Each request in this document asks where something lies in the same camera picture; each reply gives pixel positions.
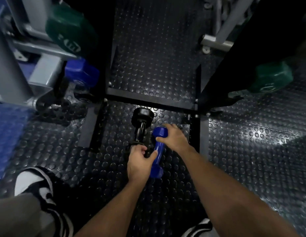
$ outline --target pants leg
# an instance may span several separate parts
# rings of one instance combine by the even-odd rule
[[[0,199],[0,237],[53,237],[54,233],[52,215],[41,211],[32,194]]]

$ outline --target gym floor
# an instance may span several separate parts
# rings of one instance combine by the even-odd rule
[[[201,0],[118,0],[113,88],[194,101],[198,65],[205,63],[211,76],[221,61],[220,57],[203,55],[197,45],[201,34],[210,33],[211,14],[211,10],[203,9]],[[30,113],[25,119],[22,135],[0,179],[0,198],[12,194],[20,170],[45,167],[63,186],[58,198],[79,228],[127,180],[123,155],[134,133],[131,117],[137,106],[108,101],[97,127],[99,151],[90,151],[77,147],[87,107],[75,100],[73,85],[59,104],[58,109]],[[162,123],[176,123],[189,136],[186,114],[151,110],[155,117],[147,129],[148,145],[152,129]],[[284,89],[247,94],[222,111],[209,119],[210,161],[259,195],[306,236],[306,63],[299,65],[294,82]],[[161,165],[162,179],[149,180],[140,196],[130,236],[179,236],[206,216],[179,156],[168,150]]]

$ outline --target shoe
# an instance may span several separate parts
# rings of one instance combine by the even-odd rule
[[[52,181],[41,168],[30,167],[17,176],[14,195],[24,193],[33,194],[40,201],[41,210],[53,216],[56,228],[55,237],[73,236],[72,221],[54,202]]]

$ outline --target forearm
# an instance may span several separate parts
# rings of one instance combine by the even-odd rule
[[[143,188],[144,184],[128,183],[75,237],[126,236],[136,202]]]
[[[298,236],[265,202],[192,147],[179,154],[220,236]]]

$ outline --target person's left hand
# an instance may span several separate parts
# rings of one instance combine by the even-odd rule
[[[148,180],[153,161],[157,157],[158,152],[155,150],[149,158],[145,158],[146,150],[147,147],[143,145],[136,145],[131,148],[127,167],[129,182],[144,186]]]

